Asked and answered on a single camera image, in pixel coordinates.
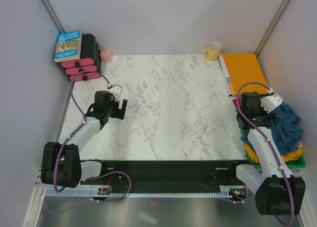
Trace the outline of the blue t shirt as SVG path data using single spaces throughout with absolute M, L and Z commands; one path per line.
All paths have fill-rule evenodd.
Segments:
M 271 130 L 272 139 L 280 155 L 286 156 L 298 149 L 298 143 L 303 137 L 303 129 L 298 126 L 302 118 L 294 112 L 290 105 L 284 102 L 270 112 L 269 115 L 272 113 L 276 113 L 277 118 L 270 122 L 268 129 Z M 247 135 L 251 129 L 255 129 L 257 126 L 247 122 L 241 114 L 237 114 L 237 120 L 239 127 L 245 134 L 241 137 L 241 140 L 253 148 L 254 146 L 251 144 L 250 139 L 247 138 Z

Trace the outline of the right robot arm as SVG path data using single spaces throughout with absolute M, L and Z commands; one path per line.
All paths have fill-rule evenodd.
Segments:
M 237 114 L 239 127 L 260 161 L 262 170 L 252 165 L 239 165 L 227 171 L 228 181 L 241 181 L 255 195 L 261 215 L 298 215 L 302 205 L 306 184 L 296 177 L 283 161 L 272 137 L 270 121 L 275 114 L 267 115 L 256 92 L 244 92 L 240 96 Z

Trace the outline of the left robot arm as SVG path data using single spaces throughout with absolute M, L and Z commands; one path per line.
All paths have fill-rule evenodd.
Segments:
M 95 93 L 94 103 L 78 127 L 57 142 L 44 146 L 41 182 L 50 184 L 55 192 L 66 187 L 75 188 L 80 181 L 92 178 L 96 183 L 107 182 L 109 173 L 98 161 L 80 159 L 80 151 L 87 142 L 107 124 L 109 118 L 124 119 L 127 100 L 120 101 L 122 87 L 114 85 L 106 91 Z

